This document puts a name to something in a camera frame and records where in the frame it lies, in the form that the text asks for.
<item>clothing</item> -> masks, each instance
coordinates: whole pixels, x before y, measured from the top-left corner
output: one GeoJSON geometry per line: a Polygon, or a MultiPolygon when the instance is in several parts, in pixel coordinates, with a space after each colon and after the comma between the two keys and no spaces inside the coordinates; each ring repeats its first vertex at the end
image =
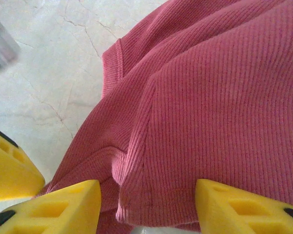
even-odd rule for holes
{"type": "Polygon", "coordinates": [[[99,234],[198,229],[199,178],[293,205],[293,0],[170,0],[103,64],[42,194],[98,179],[99,234]]]}

